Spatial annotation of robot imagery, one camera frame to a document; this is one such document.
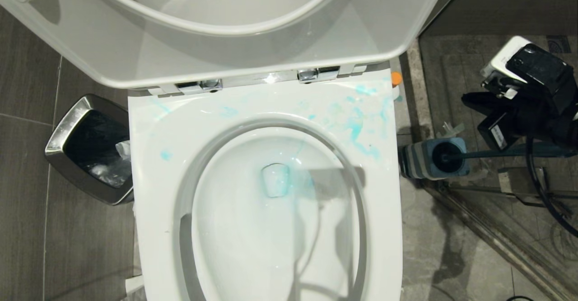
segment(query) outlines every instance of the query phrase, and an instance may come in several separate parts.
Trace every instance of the toilet seat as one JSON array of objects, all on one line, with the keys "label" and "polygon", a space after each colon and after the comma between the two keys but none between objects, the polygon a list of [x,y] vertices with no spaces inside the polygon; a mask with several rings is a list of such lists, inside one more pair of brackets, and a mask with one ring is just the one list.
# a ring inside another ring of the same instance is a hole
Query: toilet seat
[{"label": "toilet seat", "polygon": [[[207,262],[212,260],[204,258],[207,250],[199,251],[207,244],[200,243],[202,217],[194,198],[204,192],[196,184],[203,184],[204,171],[214,168],[211,162],[219,153],[244,147],[250,136],[277,135],[306,137],[303,141],[318,146],[311,151],[332,153],[357,189],[355,283],[333,291],[333,298],[309,294],[302,300],[333,300],[339,293],[352,300],[398,300],[402,237],[394,98],[389,69],[322,83],[285,81],[199,95],[129,97],[135,216],[147,297],[229,300],[223,292],[227,287],[219,285],[226,275],[219,280],[210,274]],[[254,268],[248,276],[257,275]],[[238,295],[251,295],[245,292]]]}]

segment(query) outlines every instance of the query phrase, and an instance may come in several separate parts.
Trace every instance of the stainless steel trash can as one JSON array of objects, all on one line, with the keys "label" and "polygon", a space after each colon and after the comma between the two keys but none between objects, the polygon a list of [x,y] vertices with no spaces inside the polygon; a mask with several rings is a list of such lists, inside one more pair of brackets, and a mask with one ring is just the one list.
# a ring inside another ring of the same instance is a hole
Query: stainless steel trash can
[{"label": "stainless steel trash can", "polygon": [[132,201],[130,159],[116,144],[129,140],[128,111],[85,95],[56,126],[46,144],[49,163],[80,190],[109,205]]}]

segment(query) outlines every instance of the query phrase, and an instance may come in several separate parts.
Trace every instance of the camera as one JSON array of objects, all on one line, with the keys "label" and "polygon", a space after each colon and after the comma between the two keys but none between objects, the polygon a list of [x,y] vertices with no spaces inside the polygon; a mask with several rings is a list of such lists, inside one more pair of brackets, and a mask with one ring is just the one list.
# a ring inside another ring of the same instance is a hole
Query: camera
[{"label": "camera", "polygon": [[578,96],[572,66],[528,40],[512,38],[483,68],[487,92],[462,96],[486,118],[477,129],[504,151],[520,137],[578,150]]}]

